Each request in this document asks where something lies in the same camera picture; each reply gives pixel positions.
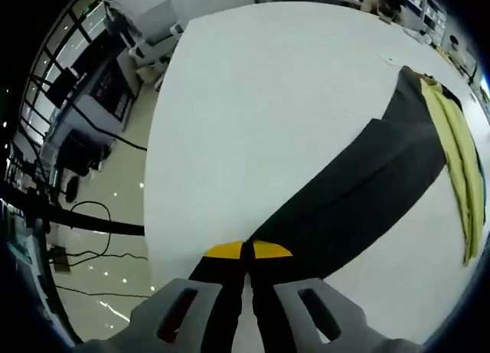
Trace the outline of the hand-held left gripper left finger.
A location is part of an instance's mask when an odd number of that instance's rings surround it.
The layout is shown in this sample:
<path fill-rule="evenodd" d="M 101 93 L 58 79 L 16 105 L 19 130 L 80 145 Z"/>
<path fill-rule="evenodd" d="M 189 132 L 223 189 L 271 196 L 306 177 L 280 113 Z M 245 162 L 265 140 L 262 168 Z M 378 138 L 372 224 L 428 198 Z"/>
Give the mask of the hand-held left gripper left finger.
<path fill-rule="evenodd" d="M 230 352 L 242 309 L 247 242 L 206 251 L 187 279 L 174 279 L 139 305 L 131 352 Z"/>

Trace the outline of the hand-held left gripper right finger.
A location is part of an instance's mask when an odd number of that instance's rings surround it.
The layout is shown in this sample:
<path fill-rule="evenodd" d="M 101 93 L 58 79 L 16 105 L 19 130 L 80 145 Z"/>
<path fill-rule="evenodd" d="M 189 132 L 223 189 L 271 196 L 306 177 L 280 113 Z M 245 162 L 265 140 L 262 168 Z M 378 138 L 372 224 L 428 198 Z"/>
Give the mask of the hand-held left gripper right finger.
<path fill-rule="evenodd" d="M 362 308 L 278 244 L 247 241 L 253 313 L 267 352 L 373 352 L 382 334 Z"/>

